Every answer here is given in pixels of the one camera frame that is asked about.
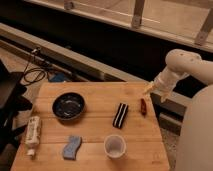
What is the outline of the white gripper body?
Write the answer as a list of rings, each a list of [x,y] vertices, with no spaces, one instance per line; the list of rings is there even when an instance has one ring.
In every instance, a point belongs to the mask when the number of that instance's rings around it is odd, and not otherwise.
[[[175,87],[177,82],[180,80],[181,75],[165,68],[160,72],[154,79],[154,86],[164,93],[171,92]]]

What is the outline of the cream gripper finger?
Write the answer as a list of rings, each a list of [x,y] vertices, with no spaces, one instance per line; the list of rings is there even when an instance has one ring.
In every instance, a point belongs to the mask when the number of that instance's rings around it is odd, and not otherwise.
[[[154,89],[155,89],[154,82],[151,81],[151,82],[144,88],[143,93],[144,93],[144,94],[150,93],[150,92],[152,92]]]
[[[161,99],[160,99],[161,103],[164,103],[166,101],[166,99],[168,98],[169,94],[170,93],[168,93],[168,92],[162,94]]]

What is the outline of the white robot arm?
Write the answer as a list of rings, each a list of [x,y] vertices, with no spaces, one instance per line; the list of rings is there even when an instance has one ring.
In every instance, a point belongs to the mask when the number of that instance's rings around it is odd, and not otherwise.
[[[213,171],[213,62],[182,49],[169,51],[165,62],[166,67],[148,84],[145,94],[158,90],[164,102],[188,76],[206,85],[186,108],[174,171]]]

